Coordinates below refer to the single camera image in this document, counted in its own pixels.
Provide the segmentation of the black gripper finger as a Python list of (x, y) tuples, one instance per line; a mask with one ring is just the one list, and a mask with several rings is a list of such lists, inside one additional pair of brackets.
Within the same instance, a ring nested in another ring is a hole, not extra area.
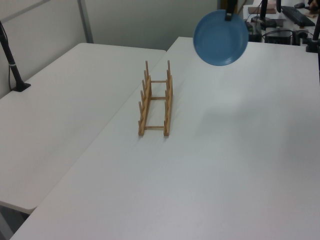
[(237, 0), (227, 0), (226, 10), (225, 10), (225, 21), (231, 21), (235, 8), (237, 5)]

